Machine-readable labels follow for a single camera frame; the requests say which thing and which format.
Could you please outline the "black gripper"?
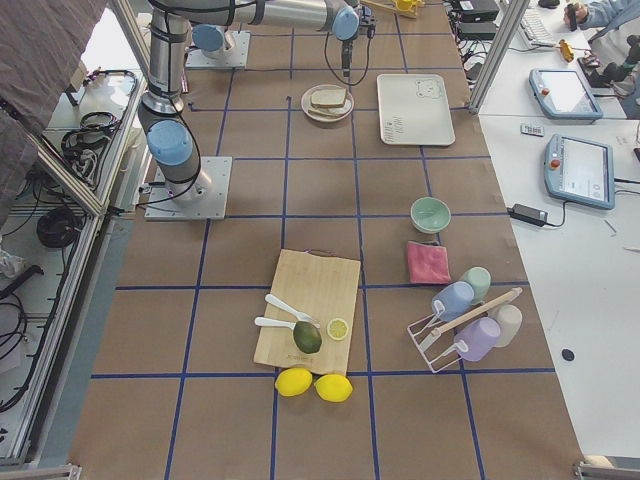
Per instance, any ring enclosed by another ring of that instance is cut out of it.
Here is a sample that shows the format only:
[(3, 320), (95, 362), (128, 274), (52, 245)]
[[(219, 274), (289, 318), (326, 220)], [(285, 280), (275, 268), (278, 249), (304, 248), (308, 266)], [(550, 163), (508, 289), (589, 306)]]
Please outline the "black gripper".
[(341, 67), (344, 69), (344, 76), (350, 76), (350, 67), (353, 56), (353, 41), (351, 39), (341, 42)]

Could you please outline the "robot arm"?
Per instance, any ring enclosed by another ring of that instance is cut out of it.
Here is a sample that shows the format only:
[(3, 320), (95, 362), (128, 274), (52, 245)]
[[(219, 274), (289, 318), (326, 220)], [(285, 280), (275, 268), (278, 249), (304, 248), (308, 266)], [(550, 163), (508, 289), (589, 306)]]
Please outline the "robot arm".
[(223, 48), (225, 29), (247, 25), (326, 32), (349, 43), (362, 29), (358, 1), (152, 1), (150, 70), (139, 119), (165, 181), (162, 203), (184, 204), (202, 196), (206, 181), (197, 141), (184, 121), (181, 77), (190, 43)]

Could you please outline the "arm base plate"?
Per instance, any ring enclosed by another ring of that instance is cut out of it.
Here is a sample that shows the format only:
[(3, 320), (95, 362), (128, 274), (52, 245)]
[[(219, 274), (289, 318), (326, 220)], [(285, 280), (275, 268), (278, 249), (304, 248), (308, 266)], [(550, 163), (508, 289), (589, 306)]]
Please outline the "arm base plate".
[(144, 218), (147, 221), (223, 220), (231, 170), (231, 157), (204, 156), (195, 184), (184, 195), (171, 198), (171, 192), (178, 194), (180, 190), (171, 183), (168, 184), (170, 190), (167, 190), (164, 175), (157, 169), (154, 181), (162, 182), (162, 185), (153, 187), (149, 199), (143, 201)]
[(195, 70), (242, 70), (247, 65), (250, 39), (249, 31), (226, 31), (218, 50), (193, 49), (185, 66)]

